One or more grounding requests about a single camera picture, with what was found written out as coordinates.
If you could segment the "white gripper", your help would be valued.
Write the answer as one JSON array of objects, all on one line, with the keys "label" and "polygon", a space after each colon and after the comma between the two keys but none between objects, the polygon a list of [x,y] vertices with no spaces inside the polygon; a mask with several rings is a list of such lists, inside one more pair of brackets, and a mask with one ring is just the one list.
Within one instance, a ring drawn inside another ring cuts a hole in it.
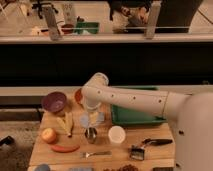
[{"label": "white gripper", "polygon": [[83,100],[83,107],[87,112],[92,112],[89,114],[89,121],[91,124],[94,124],[98,120],[99,113],[95,112],[100,107],[101,103],[97,101],[93,101],[91,99]]}]

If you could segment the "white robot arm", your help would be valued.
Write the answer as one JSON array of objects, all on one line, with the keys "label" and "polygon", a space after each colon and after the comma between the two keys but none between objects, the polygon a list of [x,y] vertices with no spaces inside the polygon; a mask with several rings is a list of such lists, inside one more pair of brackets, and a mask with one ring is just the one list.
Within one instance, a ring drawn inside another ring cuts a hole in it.
[{"label": "white robot arm", "polygon": [[162,116],[175,140],[174,171],[213,171],[213,92],[122,89],[98,72],[82,86],[82,95],[86,110],[108,103]]}]

